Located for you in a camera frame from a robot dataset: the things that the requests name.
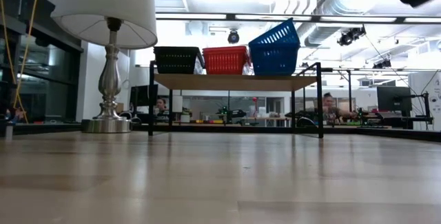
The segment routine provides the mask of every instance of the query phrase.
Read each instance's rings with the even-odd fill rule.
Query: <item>lamp base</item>
[[[130,132],[131,121],[121,120],[106,120],[93,119],[82,120],[81,131],[92,134],[118,134]]]

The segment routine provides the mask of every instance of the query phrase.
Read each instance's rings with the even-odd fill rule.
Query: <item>yellow cable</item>
[[[20,93],[21,80],[23,78],[23,71],[25,69],[26,57],[28,56],[30,37],[31,37],[31,34],[32,34],[32,27],[34,25],[34,16],[35,16],[35,9],[36,8],[37,8],[37,0],[34,0],[34,6],[32,7],[32,14],[30,16],[29,33],[28,33],[28,37],[27,37],[28,40],[26,41],[25,54],[23,55],[23,63],[21,64],[20,79],[19,79],[19,83],[17,85],[17,91],[15,92],[14,108],[17,105],[17,99],[18,99],[18,95]]]
[[[17,81],[15,79],[14,66],[12,64],[11,51],[9,49],[8,29],[6,28],[6,16],[5,16],[5,8],[4,8],[3,0],[0,0],[0,6],[1,6],[1,18],[3,19],[3,31],[5,33],[6,52],[8,53],[8,60],[9,60],[9,67],[11,69],[12,82],[14,84],[17,84]],[[20,108],[21,108],[21,110],[24,113],[24,117],[25,117],[26,123],[29,123],[28,122],[28,117],[26,116],[26,111],[25,111],[25,109],[23,107],[23,104],[21,102],[20,95],[19,95],[19,103],[20,103]]]

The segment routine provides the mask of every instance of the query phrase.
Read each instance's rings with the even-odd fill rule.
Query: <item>computer monitor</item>
[[[378,86],[378,110],[401,111],[403,114],[412,111],[411,89],[408,87]]]
[[[158,98],[158,85],[153,85],[153,96],[152,98],[156,101]],[[132,87],[130,92],[130,103],[136,105],[137,107],[148,106],[149,105],[149,86],[135,86]]]

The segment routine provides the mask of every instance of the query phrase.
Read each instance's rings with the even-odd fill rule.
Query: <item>wooden shelf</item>
[[[154,80],[171,90],[295,91],[315,83],[316,77],[155,74]]]

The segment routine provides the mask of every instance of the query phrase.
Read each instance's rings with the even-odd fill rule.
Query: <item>table lamp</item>
[[[98,85],[103,95],[101,112],[82,121],[83,131],[129,132],[130,121],[115,110],[115,96],[121,91],[116,61],[119,48],[135,50],[157,43],[154,0],[58,0],[51,17],[74,37],[105,46]]]

